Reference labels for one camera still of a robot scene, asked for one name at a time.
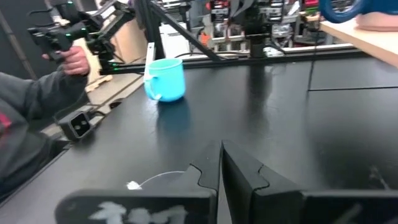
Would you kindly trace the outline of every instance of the gray jacket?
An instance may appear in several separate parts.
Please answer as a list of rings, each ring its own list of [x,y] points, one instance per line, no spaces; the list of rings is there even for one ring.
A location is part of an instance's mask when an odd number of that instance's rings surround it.
[[[0,201],[41,169],[51,140],[28,129],[28,122],[53,116],[76,102],[87,83],[61,68],[37,81],[0,73]]]

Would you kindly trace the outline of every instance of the robotic arm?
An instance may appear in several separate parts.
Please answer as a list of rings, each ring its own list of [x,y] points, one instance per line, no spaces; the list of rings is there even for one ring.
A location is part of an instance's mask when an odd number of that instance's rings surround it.
[[[108,1],[93,15],[78,11],[71,0],[52,0],[51,5],[69,23],[28,29],[43,53],[61,63],[63,58],[57,52],[69,50],[74,40],[84,38],[91,53],[98,55],[101,66],[109,68],[115,51],[110,40],[125,23],[135,18],[134,9],[116,0]],[[115,18],[104,27],[105,20],[111,16]]]

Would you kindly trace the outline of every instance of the gray sleeve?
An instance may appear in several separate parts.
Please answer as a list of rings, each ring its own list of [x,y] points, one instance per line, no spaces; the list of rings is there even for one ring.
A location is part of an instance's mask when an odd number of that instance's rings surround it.
[[[38,80],[0,73],[0,98],[27,120],[48,118],[86,94],[86,84],[87,77],[65,75],[61,68]]]

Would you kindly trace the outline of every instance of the pink object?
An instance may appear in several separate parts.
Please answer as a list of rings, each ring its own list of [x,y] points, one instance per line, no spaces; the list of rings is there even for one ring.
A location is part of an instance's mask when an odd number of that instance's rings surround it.
[[[360,29],[364,30],[398,31],[398,16],[381,12],[370,12],[365,15],[360,14],[356,17],[356,23]]]

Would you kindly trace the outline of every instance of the mug handle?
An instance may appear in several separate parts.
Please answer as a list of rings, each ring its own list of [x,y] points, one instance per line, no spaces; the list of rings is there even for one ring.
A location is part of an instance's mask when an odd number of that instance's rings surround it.
[[[146,82],[149,85],[150,97],[152,99],[154,99],[154,100],[160,100],[162,95],[161,94],[155,94],[154,86],[152,84],[153,79],[158,79],[158,77],[155,76],[155,75],[146,74],[145,77],[144,77],[144,82]]]

